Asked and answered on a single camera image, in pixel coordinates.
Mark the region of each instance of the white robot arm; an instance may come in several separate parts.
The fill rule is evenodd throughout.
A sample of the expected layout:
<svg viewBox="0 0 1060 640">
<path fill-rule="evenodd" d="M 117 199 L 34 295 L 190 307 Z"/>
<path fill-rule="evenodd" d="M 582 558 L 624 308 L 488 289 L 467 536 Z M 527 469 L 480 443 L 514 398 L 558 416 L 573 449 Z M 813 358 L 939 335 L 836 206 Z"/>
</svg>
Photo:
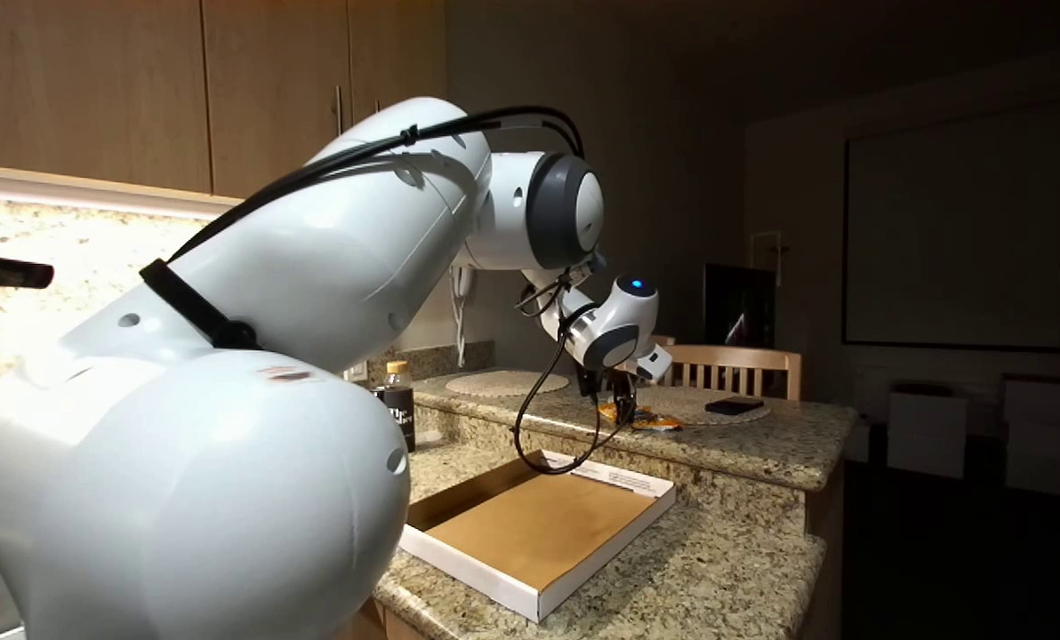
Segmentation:
<svg viewBox="0 0 1060 640">
<path fill-rule="evenodd" d="M 656 291 L 548 285 L 599 243 L 593 175 L 492 152 L 499 116 L 372 113 L 0 378 L 0 571 L 31 640 L 331 636 L 409 500 L 385 404 L 331 368 L 392 346 L 454 260 L 552 289 L 576 362 L 641 353 Z"/>
</svg>

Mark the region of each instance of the chair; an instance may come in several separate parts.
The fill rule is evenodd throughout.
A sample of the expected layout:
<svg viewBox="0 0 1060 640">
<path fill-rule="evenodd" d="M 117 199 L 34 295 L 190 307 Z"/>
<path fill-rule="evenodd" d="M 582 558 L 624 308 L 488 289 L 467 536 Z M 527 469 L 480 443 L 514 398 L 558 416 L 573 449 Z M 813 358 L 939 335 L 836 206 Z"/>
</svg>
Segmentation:
<svg viewBox="0 0 1060 640">
<path fill-rule="evenodd" d="M 803 356 L 779 347 L 737 347 L 737 346 L 665 346 L 673 367 L 660 382 L 669 386 L 710 386 L 734 393 L 779 393 L 803 398 Z"/>
</svg>

